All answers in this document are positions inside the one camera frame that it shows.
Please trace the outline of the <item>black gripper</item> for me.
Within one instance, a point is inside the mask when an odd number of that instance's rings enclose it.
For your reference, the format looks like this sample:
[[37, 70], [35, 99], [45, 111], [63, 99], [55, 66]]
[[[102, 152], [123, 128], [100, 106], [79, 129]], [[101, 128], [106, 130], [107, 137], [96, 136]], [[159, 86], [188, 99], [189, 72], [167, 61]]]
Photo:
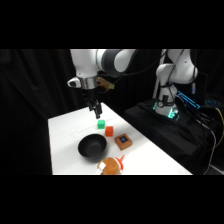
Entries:
[[100, 118], [102, 114], [101, 104], [98, 102], [98, 90], [97, 89], [89, 89], [84, 90], [84, 99], [89, 107], [89, 111], [95, 111], [96, 119]]

